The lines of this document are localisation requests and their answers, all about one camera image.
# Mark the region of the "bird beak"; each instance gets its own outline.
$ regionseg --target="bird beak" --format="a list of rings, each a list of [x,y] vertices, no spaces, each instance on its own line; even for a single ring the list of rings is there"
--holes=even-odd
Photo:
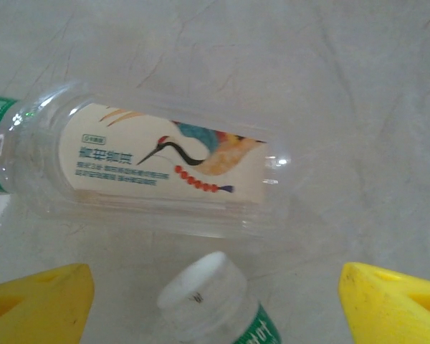
[[[151,158],[152,156],[154,156],[161,149],[162,148],[156,147],[145,158],[143,158],[142,160],[140,160],[140,162],[137,165],[140,165],[143,161],[147,160],[148,158]]]

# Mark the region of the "transparent plastic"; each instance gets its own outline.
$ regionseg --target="transparent plastic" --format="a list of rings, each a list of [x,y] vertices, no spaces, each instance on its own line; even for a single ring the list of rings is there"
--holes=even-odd
[[[267,142],[261,204],[191,199],[111,196],[79,192],[67,182],[58,158],[59,140],[73,115],[104,104],[149,113]],[[14,104],[0,123],[0,183],[42,216],[133,226],[210,237],[283,235],[288,215],[291,159],[287,134],[266,116],[198,105],[148,92],[128,94],[79,82]]]
[[[180,343],[280,342],[277,329],[265,313],[271,340],[266,336],[259,342],[251,340],[248,329],[261,305],[244,274],[223,252],[200,258],[169,282],[158,297],[158,307]]]

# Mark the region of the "small green logo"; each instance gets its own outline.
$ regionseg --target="small green logo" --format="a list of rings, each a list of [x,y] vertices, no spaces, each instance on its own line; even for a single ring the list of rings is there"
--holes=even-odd
[[[95,145],[105,145],[107,138],[105,136],[83,134],[81,141],[84,143],[94,143]]]

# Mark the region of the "marble surface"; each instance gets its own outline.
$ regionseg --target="marble surface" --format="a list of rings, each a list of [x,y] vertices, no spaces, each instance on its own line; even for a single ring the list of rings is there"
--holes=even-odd
[[[215,249],[284,343],[352,343],[344,262],[430,279],[430,1],[0,1],[0,94],[72,78],[271,114],[294,164],[290,242],[40,220],[0,195],[0,282],[92,267],[82,344],[175,343],[158,291]]]

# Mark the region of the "yellow plastic object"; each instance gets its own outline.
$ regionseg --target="yellow plastic object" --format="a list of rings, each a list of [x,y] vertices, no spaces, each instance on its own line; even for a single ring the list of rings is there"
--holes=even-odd
[[[78,343],[93,297],[86,264],[1,284],[0,344]]]
[[[339,296],[355,344],[430,344],[430,281],[347,263]]]

